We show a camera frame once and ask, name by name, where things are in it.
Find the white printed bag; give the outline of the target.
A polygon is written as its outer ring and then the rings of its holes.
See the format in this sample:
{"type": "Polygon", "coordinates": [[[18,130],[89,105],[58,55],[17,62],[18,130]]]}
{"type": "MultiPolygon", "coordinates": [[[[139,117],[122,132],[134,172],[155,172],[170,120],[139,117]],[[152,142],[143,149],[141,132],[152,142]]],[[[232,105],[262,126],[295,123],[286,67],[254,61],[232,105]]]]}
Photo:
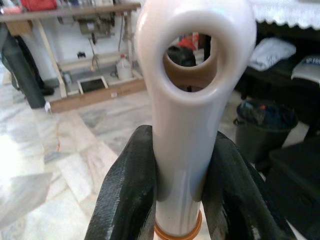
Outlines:
{"type": "Polygon", "coordinates": [[[303,58],[293,68],[291,79],[305,79],[320,85],[320,54],[303,58]]]}

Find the black storage box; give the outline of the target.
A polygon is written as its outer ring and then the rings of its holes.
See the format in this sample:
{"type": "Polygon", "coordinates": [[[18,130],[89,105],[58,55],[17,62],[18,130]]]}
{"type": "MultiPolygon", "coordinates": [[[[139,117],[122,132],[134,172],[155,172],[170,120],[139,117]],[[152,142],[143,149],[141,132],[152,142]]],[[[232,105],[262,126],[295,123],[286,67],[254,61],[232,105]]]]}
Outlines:
{"type": "Polygon", "coordinates": [[[320,141],[270,152],[266,178],[285,218],[308,240],[320,240],[320,141]]]}

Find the wooden workbench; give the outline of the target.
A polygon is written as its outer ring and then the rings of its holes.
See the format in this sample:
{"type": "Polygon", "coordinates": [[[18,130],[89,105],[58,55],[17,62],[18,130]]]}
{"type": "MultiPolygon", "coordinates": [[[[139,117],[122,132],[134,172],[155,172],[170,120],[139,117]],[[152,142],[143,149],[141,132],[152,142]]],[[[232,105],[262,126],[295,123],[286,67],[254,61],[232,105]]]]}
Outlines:
{"type": "Polygon", "coordinates": [[[122,96],[127,96],[133,93],[137,93],[146,89],[144,78],[136,70],[132,70],[133,78],[128,78],[120,83],[115,83],[110,87],[103,89],[94,90],[80,95],[69,96],[66,90],[66,83],[61,75],[63,72],[77,70],[83,67],[84,64],[89,64],[90,61],[79,60],[67,63],[58,63],[56,61],[53,50],[48,41],[42,20],[50,18],[61,18],[61,17],[84,17],[84,16],[99,16],[101,14],[109,13],[125,13],[126,14],[126,31],[128,37],[126,38],[128,51],[128,61],[133,63],[133,33],[132,33],[132,12],[137,11],[141,8],[141,4],[138,2],[108,5],[108,6],[86,6],[86,7],[69,7],[60,8],[57,10],[49,11],[34,11],[24,13],[5,13],[0,16],[0,23],[10,22],[23,22],[33,21],[34,25],[39,29],[41,39],[44,47],[47,51],[50,61],[57,75],[60,89],[60,100],[54,100],[50,102],[50,109],[53,113],[61,113],[65,111],[74,110],[81,107],[97,104],[103,101],[115,99],[122,96]]]}

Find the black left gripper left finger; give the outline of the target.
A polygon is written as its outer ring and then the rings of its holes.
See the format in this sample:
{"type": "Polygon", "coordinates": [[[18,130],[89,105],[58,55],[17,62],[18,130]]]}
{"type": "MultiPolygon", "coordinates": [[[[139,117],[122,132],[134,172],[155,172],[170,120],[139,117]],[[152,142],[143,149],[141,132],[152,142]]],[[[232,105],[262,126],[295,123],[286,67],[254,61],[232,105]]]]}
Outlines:
{"type": "Polygon", "coordinates": [[[102,182],[84,240],[154,240],[156,200],[152,126],[141,125],[102,182]]]}

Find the white-handled wooden broom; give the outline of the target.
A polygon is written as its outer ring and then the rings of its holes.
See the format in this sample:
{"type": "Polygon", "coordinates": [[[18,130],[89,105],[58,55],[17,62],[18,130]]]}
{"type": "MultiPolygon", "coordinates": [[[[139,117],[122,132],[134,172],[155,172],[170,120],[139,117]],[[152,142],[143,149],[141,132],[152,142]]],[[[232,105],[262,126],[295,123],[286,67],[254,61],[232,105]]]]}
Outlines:
{"type": "Polygon", "coordinates": [[[247,68],[256,34],[250,0],[145,0],[136,23],[135,52],[152,108],[160,237],[196,235],[220,120],[247,68]],[[171,63],[169,45],[193,32],[212,38],[210,58],[194,67],[171,63]]]}

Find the white folded cloth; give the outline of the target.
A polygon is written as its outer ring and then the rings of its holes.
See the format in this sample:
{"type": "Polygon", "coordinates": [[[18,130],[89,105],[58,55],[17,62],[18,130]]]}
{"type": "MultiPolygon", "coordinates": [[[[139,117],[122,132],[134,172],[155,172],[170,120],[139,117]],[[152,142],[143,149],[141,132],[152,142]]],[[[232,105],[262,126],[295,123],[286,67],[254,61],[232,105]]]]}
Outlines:
{"type": "Polygon", "coordinates": [[[276,37],[264,38],[253,50],[248,66],[263,72],[297,51],[295,45],[276,37]]]}

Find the white lace cloth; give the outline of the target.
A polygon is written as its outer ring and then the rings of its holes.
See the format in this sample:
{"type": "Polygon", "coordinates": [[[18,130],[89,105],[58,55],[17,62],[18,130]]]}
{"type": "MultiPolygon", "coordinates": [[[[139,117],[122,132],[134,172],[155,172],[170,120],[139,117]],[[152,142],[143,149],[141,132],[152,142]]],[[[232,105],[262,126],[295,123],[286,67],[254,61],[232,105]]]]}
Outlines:
{"type": "Polygon", "coordinates": [[[257,22],[320,30],[320,0],[249,0],[257,22]]]}

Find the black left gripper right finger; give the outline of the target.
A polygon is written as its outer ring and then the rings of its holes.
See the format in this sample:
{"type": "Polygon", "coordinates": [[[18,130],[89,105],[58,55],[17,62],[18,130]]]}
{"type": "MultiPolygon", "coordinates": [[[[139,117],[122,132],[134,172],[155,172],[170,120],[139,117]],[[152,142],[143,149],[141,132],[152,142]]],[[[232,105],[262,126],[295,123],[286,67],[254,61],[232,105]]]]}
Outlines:
{"type": "Polygon", "coordinates": [[[260,174],[221,132],[201,202],[210,240],[297,240],[260,174]]]}

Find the white plastic jug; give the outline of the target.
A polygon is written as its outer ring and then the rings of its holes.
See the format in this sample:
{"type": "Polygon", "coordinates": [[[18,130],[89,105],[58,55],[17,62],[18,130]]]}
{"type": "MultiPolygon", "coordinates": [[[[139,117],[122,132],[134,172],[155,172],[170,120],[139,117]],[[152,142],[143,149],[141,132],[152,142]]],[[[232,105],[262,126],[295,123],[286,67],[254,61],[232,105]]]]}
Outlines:
{"type": "Polygon", "coordinates": [[[129,80],[133,77],[130,62],[124,54],[120,55],[120,59],[116,63],[116,72],[118,79],[121,81],[129,80]]]}

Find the black plastic bucket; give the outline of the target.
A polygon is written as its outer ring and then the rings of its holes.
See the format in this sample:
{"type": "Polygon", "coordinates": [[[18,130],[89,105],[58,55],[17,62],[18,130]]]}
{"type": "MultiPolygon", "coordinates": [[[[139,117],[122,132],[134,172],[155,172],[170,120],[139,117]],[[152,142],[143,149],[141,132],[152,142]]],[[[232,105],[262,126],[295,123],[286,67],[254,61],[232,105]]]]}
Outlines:
{"type": "Polygon", "coordinates": [[[235,144],[254,164],[281,148],[299,122],[293,109],[270,100],[244,100],[237,106],[236,114],[235,144]]]}

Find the dark green rolled bag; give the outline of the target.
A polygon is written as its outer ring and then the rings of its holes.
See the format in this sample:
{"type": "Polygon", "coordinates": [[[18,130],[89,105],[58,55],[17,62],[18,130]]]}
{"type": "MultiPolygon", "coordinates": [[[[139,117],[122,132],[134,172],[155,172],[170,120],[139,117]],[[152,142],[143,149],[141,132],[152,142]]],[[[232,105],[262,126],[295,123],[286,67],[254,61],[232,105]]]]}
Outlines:
{"type": "Polygon", "coordinates": [[[16,39],[8,32],[2,46],[2,56],[5,58],[9,70],[13,72],[18,87],[24,94],[32,109],[43,108],[46,100],[25,59],[16,39]]]}

